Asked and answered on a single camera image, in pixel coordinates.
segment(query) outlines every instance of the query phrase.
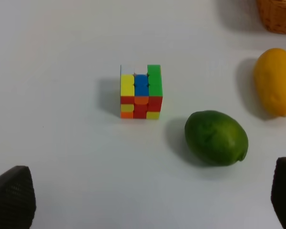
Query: black mesh object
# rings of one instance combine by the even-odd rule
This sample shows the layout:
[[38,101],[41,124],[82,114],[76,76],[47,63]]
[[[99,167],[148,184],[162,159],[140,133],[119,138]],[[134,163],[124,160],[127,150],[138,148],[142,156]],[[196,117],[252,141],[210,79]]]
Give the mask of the black mesh object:
[[286,157],[280,157],[276,161],[271,202],[278,219],[283,228],[286,229]]
[[15,166],[0,176],[0,229],[29,229],[36,210],[30,169]]

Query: green sticker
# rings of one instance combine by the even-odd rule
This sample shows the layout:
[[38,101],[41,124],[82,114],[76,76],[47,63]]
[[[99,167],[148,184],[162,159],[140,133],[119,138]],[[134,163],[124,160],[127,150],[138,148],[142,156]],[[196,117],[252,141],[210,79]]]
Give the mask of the green sticker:
[[148,76],[149,85],[162,85],[162,79],[160,75],[150,75]]
[[161,66],[160,65],[148,65],[147,73],[148,75],[161,76]]
[[148,92],[149,96],[163,96],[162,85],[149,85]]

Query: basket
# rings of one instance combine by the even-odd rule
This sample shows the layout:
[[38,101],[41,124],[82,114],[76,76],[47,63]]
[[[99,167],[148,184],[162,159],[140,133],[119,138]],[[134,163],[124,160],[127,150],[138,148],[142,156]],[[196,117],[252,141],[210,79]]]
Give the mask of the basket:
[[286,34],[286,0],[257,0],[257,5],[267,30]]

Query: green lime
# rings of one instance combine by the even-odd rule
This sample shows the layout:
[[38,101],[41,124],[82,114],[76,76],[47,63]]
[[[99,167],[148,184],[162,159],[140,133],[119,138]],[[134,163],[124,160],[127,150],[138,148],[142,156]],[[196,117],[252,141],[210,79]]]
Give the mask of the green lime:
[[218,111],[193,113],[184,130],[190,150],[208,164],[229,166],[246,157],[247,134],[226,114]]

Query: mango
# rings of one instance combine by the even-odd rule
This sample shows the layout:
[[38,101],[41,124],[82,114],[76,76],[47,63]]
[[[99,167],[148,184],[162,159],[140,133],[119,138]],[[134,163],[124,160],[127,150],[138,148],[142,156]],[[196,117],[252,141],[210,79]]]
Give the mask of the mango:
[[286,117],[286,51],[264,52],[255,64],[254,82],[263,107],[275,117]]

